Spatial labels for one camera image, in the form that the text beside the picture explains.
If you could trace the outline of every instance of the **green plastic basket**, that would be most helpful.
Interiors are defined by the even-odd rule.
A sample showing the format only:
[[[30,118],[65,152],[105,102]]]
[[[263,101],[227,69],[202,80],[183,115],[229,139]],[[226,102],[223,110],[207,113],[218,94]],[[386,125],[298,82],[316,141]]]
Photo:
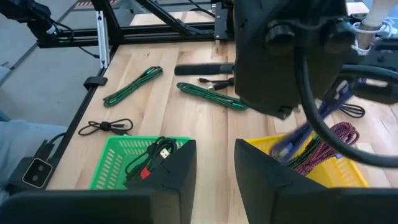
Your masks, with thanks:
[[[147,147],[156,141],[159,136],[111,136],[106,140],[101,158],[98,161],[94,176],[91,179],[91,190],[124,190],[123,182],[126,179],[124,172],[126,166]],[[176,139],[180,148],[189,137],[170,137]],[[147,155],[140,158],[136,164],[146,159]]]

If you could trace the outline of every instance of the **wooden table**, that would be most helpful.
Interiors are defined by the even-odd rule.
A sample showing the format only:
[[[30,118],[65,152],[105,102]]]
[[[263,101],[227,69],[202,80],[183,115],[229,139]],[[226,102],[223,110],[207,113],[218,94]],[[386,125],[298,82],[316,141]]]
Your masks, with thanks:
[[[349,3],[349,11],[367,12],[363,3]],[[185,22],[205,22],[212,18],[200,12],[176,12]],[[160,24],[151,14],[134,18],[132,25]],[[197,83],[196,76],[176,77],[174,67],[180,63],[233,62],[233,43],[194,42],[178,44],[122,45],[118,48],[105,77],[108,83],[99,87],[91,100],[79,130],[88,121],[115,121],[131,118],[131,134],[190,136],[197,140],[197,185],[193,223],[247,223],[246,213],[234,173],[236,138],[259,138],[287,133],[305,121],[302,112],[285,121],[260,114],[252,109],[238,112],[182,93],[177,82]],[[164,74],[142,86],[117,106],[106,109],[103,98],[126,86],[145,69],[160,65]],[[212,76],[213,79],[226,75]],[[222,90],[234,96],[233,88]],[[358,147],[369,152],[396,154],[398,151],[398,106],[386,106],[352,99],[363,106],[364,118],[352,119],[337,112],[328,124],[349,121],[361,134]],[[75,133],[60,161],[48,189],[87,189],[110,133],[98,131],[81,137]],[[398,174],[359,165],[372,187],[398,187]]]

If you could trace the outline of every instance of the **black metal frame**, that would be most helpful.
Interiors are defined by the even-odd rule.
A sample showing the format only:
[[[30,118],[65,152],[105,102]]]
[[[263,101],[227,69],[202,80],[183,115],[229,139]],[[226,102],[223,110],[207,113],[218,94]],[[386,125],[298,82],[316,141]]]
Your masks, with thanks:
[[[110,61],[116,53],[118,47],[122,44],[151,44],[165,42],[198,42],[198,41],[214,41],[214,40],[233,40],[233,22],[232,7],[228,4],[230,0],[212,0],[216,5],[217,22],[197,22],[185,24],[179,19],[175,19],[168,12],[163,10],[157,3],[151,0],[137,0],[151,13],[162,19],[166,25],[148,25],[148,26],[131,26],[120,27],[112,7],[108,0],[91,0],[96,11],[103,11],[106,17],[106,24],[109,34]],[[63,39],[56,42],[37,41],[40,48],[54,47],[87,47],[98,45],[98,33],[96,29],[76,29],[65,30],[60,33],[60,37],[70,37],[73,32],[73,40]],[[103,77],[106,68],[102,68],[97,77]],[[58,166],[63,153],[69,145],[77,126],[80,123],[92,97],[94,96],[96,87],[91,87],[83,99],[76,115],[73,117],[56,153],[51,158],[51,165],[54,167],[49,176],[49,180]]]

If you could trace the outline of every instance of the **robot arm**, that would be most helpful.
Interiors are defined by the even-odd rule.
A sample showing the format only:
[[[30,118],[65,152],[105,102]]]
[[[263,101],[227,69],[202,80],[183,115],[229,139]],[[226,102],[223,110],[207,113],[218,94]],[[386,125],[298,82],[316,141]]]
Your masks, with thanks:
[[[390,8],[395,4],[395,0],[382,1],[391,2]],[[363,23],[381,25],[388,11],[384,5],[376,6],[383,6],[380,10],[384,11],[378,18],[369,13]],[[398,73],[362,65],[363,56],[352,48],[356,36],[344,0],[236,0],[234,10],[235,92],[241,100],[282,119],[301,103],[312,129],[340,154],[371,166],[398,168],[397,156],[370,154],[343,143],[329,130],[314,103],[314,98],[327,100],[325,93],[343,80],[356,96],[387,104],[398,102]],[[352,58],[359,63],[345,65]],[[367,78],[386,86],[368,85],[364,82]],[[285,152],[285,142],[276,147]]]
[[[50,17],[50,9],[34,0],[1,0],[0,13],[8,19],[26,23],[39,40],[54,39],[59,32]]]

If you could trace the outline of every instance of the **gray floor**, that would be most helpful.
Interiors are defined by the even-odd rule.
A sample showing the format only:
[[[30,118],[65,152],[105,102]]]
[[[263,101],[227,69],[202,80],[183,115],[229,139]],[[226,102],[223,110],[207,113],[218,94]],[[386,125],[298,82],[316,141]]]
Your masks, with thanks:
[[[55,20],[76,2],[36,1],[50,8]],[[187,0],[158,0],[161,4],[182,1]],[[192,8],[165,7],[167,11]],[[121,7],[115,13],[121,26],[130,23],[132,14],[127,9]],[[94,11],[71,12],[62,22],[75,29],[95,27],[94,14]],[[35,38],[25,24],[7,20],[3,15],[0,15],[0,30],[0,65],[4,62],[14,65],[34,45]],[[98,52],[97,47],[87,50]],[[99,68],[97,59],[77,48],[35,49],[2,85],[0,82],[0,110],[11,119],[68,126],[86,94],[83,82],[96,75]]]

